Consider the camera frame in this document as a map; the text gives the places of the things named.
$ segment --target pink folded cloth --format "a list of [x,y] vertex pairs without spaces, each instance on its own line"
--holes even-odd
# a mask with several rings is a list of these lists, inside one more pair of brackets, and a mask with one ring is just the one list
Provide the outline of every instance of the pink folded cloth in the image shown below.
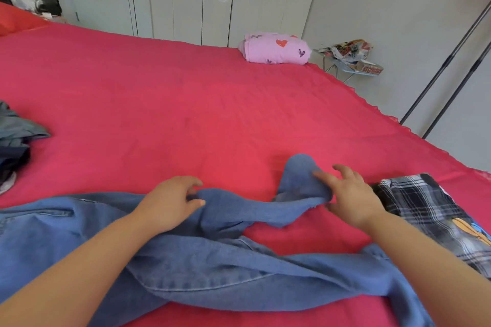
[[307,43],[297,36],[273,32],[255,32],[246,35],[239,44],[239,51],[247,62],[299,65],[307,63],[312,52]]

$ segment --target bed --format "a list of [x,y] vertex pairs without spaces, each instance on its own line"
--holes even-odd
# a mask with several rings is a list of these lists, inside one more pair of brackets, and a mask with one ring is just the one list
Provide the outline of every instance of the bed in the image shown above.
[[[0,38],[0,97],[44,125],[30,163],[0,196],[9,207],[90,191],[147,193],[174,175],[199,176],[271,200],[288,157],[310,154],[368,182],[430,173],[491,230],[491,176],[368,105],[315,65],[247,63],[237,49],[135,38],[52,23]],[[363,233],[319,207],[284,229],[245,234],[279,254],[356,252]],[[357,297],[303,312],[238,313],[170,304],[131,327],[397,325],[387,300]]]

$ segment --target plaid shirt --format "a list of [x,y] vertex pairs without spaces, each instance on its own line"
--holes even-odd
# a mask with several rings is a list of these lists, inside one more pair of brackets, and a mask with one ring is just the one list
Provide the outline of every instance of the plaid shirt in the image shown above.
[[372,188],[386,211],[402,217],[491,278],[491,237],[430,175],[382,180]]

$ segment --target red heart print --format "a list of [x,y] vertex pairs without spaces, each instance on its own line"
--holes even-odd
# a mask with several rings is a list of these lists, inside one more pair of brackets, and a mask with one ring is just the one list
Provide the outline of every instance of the red heart print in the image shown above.
[[278,44],[280,47],[284,48],[284,47],[285,47],[285,45],[287,45],[287,44],[288,44],[288,40],[277,40],[277,41],[276,41],[276,43],[277,43],[277,44]]

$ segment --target blue denim jeans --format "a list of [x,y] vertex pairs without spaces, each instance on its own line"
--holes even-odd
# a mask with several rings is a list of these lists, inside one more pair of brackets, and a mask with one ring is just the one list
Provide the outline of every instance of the blue denim jeans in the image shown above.
[[[331,200],[330,189],[312,176],[317,169],[310,156],[293,156],[270,203],[200,190],[207,204],[138,251],[90,326],[119,326],[169,301],[220,310],[292,311],[357,295],[389,297],[403,327],[432,326],[408,282],[376,245],[359,254],[278,256],[242,236],[254,222],[282,227]],[[142,198],[72,195],[0,211],[0,301],[130,213]]]

